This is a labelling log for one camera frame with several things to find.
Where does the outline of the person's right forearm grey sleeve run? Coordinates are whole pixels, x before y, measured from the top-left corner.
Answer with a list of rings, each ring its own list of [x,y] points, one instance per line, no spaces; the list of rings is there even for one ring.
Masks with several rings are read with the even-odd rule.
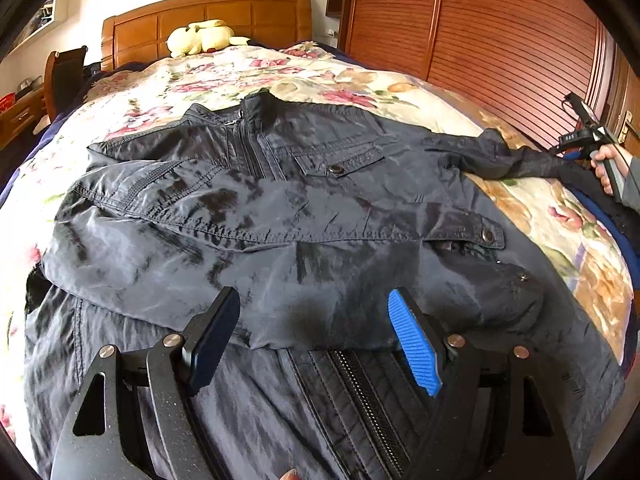
[[[622,203],[640,214],[640,162],[637,156],[625,156],[620,162],[620,174],[624,177]]]

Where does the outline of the person's right hand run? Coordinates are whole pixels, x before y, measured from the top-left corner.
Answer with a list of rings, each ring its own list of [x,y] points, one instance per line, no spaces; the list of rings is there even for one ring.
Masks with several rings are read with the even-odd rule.
[[[591,154],[591,166],[602,188],[616,200],[623,197],[633,158],[634,156],[618,144],[603,144]]]

